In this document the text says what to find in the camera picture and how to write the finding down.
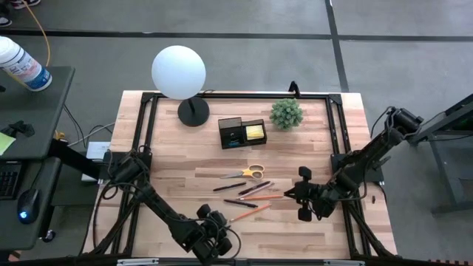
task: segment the small succulent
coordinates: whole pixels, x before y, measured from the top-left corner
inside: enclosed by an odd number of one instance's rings
[[[302,122],[302,109],[296,99],[277,100],[269,118],[278,129],[289,130]]]

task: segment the keyboard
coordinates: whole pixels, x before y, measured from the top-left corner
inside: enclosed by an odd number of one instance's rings
[[[23,180],[22,162],[0,162],[0,200],[14,200]]]

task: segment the pencil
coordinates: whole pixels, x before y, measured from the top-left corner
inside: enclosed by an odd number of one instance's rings
[[[269,184],[266,184],[266,185],[264,185],[264,186],[262,186],[262,187],[259,187],[259,188],[255,189],[255,190],[252,190],[252,191],[250,191],[250,192],[248,192],[248,193],[246,193],[246,194],[239,195],[238,198],[237,198],[237,200],[238,200],[239,198],[241,198],[241,197],[246,197],[246,196],[255,194],[256,192],[261,191],[261,190],[263,190],[263,189],[265,189],[265,188],[269,188],[269,187],[271,187],[272,185],[274,185],[274,182],[269,183]]]
[[[241,197],[239,200],[269,200],[269,199],[280,199],[282,195],[268,195],[268,196],[254,196],[254,197]]]
[[[250,208],[258,208],[258,205],[256,205],[256,204],[251,204],[251,203],[247,203],[247,202],[241,202],[241,201],[239,201],[239,200],[224,199],[223,201],[224,201],[224,202],[228,202],[228,203],[233,203],[233,204],[244,205],[244,206],[250,207]]]
[[[224,189],[236,188],[236,187],[239,187],[239,186],[242,186],[242,185],[246,185],[246,182],[241,182],[241,183],[237,183],[237,184],[234,184],[234,185],[227,185],[227,186],[220,187],[220,188],[214,188],[214,191],[221,191],[221,190],[224,190]]]
[[[268,203],[268,204],[263,205],[263,206],[261,206],[261,207],[259,207],[259,208],[257,208],[257,209],[254,209],[254,210],[252,210],[252,211],[249,211],[249,212],[247,212],[246,214],[242,214],[242,215],[238,216],[237,218],[230,219],[230,222],[235,222],[235,221],[237,221],[237,220],[239,220],[239,219],[241,219],[241,218],[245,218],[245,217],[248,216],[248,215],[251,215],[251,214],[254,214],[254,213],[258,212],[258,211],[262,211],[262,210],[264,210],[264,209],[266,209],[266,208],[269,208],[270,206],[271,206],[271,203]]]

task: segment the black box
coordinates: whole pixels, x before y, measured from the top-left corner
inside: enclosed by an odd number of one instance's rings
[[[258,125],[262,126],[264,137],[255,140],[248,140],[246,137],[246,127]],[[242,122],[241,117],[220,119],[219,131],[222,149],[266,144],[266,140],[268,139],[266,135],[265,122],[263,119],[247,122]]]

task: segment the wooden tabletop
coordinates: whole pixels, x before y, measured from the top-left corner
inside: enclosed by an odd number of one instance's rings
[[[112,151],[129,151],[132,147],[141,94],[141,91],[123,93],[112,137]],[[370,141],[361,96],[358,93],[344,93],[341,96],[352,149],[361,149]],[[196,128],[184,126],[178,119],[177,107],[180,101],[159,99],[157,105],[152,137],[151,183],[157,193],[178,213],[197,218],[197,209],[205,203],[213,210],[222,212],[227,219],[247,212],[249,209],[246,207],[222,201],[225,198],[235,198],[244,187],[219,193],[212,192],[212,189],[242,182],[243,179],[221,180],[220,177],[254,163],[266,167],[264,180],[275,182],[271,189],[256,195],[282,194],[292,188],[295,181],[301,180],[298,176],[299,166],[307,166],[312,170],[313,183],[326,183],[330,179],[330,155],[333,151],[323,100],[300,100],[304,120],[300,127],[289,132],[278,130],[269,120],[274,100],[206,101],[210,106],[210,118],[204,125]],[[335,108],[333,111],[334,117],[338,117]],[[241,117],[243,121],[264,119],[268,142],[260,146],[222,150],[217,121],[230,117]],[[141,143],[144,141],[146,127],[145,119]],[[254,185],[253,180],[246,181],[246,188]],[[102,201],[97,224],[99,241],[117,218],[120,198],[121,195],[118,194],[114,199]],[[268,202],[252,203],[264,205]],[[302,222],[297,219],[300,205],[293,199],[275,199],[270,202],[272,206],[269,209],[231,224],[242,239],[239,258],[350,258],[340,205],[329,218],[317,221],[314,217],[312,222]],[[378,187],[368,185],[367,197],[362,200],[362,205],[367,224],[386,248],[396,253],[386,203]],[[361,250],[356,226],[355,237],[357,247]],[[236,237],[230,235],[230,240],[234,248],[225,257],[233,255],[236,250]],[[92,227],[89,227],[84,252],[91,249]],[[182,250],[171,238],[167,225],[142,205],[133,256],[194,257],[194,254]]]

